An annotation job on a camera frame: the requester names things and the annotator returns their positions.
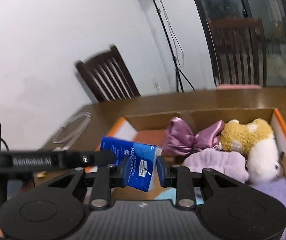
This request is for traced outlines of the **blue tissue pack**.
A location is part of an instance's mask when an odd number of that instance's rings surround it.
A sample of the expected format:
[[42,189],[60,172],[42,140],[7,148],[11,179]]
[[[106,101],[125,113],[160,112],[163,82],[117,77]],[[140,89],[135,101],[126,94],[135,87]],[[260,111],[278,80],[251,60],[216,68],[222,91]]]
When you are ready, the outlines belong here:
[[103,137],[100,149],[114,153],[116,166],[119,166],[123,159],[127,158],[124,171],[125,185],[144,192],[154,189],[154,170],[157,158],[163,151],[162,148],[156,145],[126,141],[114,137]]

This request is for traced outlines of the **purple satin bow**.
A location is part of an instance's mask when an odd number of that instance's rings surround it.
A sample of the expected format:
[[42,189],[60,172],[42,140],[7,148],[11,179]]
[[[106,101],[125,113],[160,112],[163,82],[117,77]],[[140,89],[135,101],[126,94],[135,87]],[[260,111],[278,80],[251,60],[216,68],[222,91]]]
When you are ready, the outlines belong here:
[[169,155],[190,155],[207,148],[217,149],[225,122],[219,120],[194,134],[181,118],[172,118],[165,130],[163,150]]

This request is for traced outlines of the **lavender fluffy cloth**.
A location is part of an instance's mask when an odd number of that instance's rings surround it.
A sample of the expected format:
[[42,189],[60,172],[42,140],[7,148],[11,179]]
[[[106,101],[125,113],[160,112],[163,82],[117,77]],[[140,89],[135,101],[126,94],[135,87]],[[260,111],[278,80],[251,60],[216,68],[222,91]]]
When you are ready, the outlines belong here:
[[[213,168],[241,183],[246,183],[249,180],[249,174],[245,169],[246,159],[238,152],[223,152],[207,148],[191,154],[184,160],[183,165],[192,172],[202,172],[204,168]],[[285,177],[250,186],[279,200],[286,208]]]

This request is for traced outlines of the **yellow white plush toy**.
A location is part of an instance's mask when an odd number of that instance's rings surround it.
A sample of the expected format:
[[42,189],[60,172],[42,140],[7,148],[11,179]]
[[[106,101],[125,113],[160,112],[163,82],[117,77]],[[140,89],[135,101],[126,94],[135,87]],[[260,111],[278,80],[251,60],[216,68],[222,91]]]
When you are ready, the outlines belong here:
[[267,183],[283,175],[274,130],[264,119],[258,118],[248,124],[230,120],[220,134],[219,148],[239,152],[246,158],[251,184]]

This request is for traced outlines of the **brown scouring sponge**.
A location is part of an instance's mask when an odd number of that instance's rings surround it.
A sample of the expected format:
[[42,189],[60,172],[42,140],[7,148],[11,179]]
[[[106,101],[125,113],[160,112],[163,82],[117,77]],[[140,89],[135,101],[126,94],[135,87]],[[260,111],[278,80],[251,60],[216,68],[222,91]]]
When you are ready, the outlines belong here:
[[[135,136],[135,138],[133,139],[133,141],[142,144],[156,145],[160,148],[163,148],[164,137],[165,137],[164,129],[151,129],[151,130],[139,131]],[[169,164],[175,163],[175,157],[169,155],[167,152],[162,151],[161,156]]]

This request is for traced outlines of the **orange cardboard box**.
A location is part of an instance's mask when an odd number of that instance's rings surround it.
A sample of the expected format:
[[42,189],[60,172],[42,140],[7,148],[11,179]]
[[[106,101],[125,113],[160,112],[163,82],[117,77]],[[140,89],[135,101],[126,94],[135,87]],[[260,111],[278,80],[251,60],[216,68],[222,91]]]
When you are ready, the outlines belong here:
[[274,109],[222,108],[115,118],[93,115],[82,137],[86,148],[99,149],[102,137],[158,145],[165,159],[189,167],[228,167],[258,183],[274,174],[279,160],[286,177],[286,123]]

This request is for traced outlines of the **dark wooden chair left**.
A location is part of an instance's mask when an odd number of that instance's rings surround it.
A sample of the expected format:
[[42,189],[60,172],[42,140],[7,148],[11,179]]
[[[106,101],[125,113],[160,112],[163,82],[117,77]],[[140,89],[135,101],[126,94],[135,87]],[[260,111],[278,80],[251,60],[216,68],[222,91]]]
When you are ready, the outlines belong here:
[[77,71],[98,102],[116,101],[140,96],[125,62],[112,44],[86,62],[77,61]]

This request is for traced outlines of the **dark wooden chair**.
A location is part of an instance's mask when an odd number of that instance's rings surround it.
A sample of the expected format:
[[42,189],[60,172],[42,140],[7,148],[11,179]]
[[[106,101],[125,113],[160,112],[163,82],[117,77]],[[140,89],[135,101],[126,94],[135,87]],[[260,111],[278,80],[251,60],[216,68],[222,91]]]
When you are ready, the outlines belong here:
[[112,44],[86,62],[77,61],[77,71],[98,102],[116,101],[140,96],[125,62]]
[[219,86],[267,85],[263,21],[253,18],[208,20]]

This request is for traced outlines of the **studio light on stand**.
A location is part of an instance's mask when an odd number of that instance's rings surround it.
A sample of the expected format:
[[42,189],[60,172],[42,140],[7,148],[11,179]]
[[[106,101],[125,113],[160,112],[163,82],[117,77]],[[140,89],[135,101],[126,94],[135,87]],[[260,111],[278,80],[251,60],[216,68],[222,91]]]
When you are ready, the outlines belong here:
[[154,8],[159,18],[161,27],[163,29],[166,42],[170,50],[170,54],[171,54],[172,61],[174,64],[174,71],[175,71],[175,77],[176,77],[176,92],[178,93],[185,92],[182,79],[184,79],[187,82],[187,84],[190,86],[190,88],[193,91],[195,91],[196,89],[194,85],[191,83],[191,81],[187,78],[187,76],[182,71],[182,66],[185,65],[184,51],[183,51],[181,44],[178,41],[178,38],[176,37],[173,31],[173,28],[168,18],[167,11],[165,9],[163,1],[152,0],[152,3],[154,5]]

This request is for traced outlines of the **dark wooden chair right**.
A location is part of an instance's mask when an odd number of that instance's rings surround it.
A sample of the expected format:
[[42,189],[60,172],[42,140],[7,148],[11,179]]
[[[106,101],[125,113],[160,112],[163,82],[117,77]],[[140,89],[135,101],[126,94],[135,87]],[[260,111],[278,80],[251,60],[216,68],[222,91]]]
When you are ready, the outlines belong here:
[[208,20],[219,86],[267,85],[263,21],[253,18]]

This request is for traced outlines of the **sliding glass door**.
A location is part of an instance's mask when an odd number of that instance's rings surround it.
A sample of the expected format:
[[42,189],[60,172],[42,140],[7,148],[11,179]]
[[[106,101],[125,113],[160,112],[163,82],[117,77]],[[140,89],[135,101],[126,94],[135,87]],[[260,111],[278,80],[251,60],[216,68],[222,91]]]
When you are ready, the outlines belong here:
[[286,0],[194,0],[217,88],[286,87]]

